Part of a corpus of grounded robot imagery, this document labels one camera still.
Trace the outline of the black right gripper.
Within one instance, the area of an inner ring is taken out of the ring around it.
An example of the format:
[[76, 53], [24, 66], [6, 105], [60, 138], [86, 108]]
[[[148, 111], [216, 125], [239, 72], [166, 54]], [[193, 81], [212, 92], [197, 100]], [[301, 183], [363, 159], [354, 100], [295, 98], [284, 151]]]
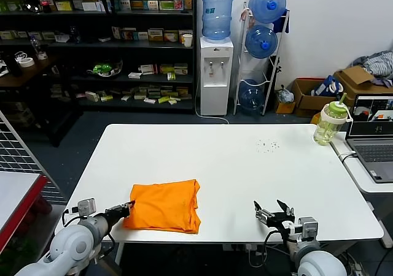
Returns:
[[278, 231], [285, 230], [284, 222], [295, 222], [294, 208], [290, 208], [285, 202], [276, 200], [281, 208], [281, 212], [271, 213], [263, 209], [257, 201], [254, 201], [255, 217], [262, 224], [267, 224], [269, 228], [276, 228]]

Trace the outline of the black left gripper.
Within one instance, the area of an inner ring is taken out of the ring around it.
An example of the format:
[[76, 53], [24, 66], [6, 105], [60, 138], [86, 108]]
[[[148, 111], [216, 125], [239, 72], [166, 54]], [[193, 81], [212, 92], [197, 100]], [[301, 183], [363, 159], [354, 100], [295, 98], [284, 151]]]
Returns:
[[106, 210], [106, 221], [108, 223], [117, 223], [122, 218], [127, 218], [131, 214], [135, 201], [126, 202], [122, 205], [116, 205]]

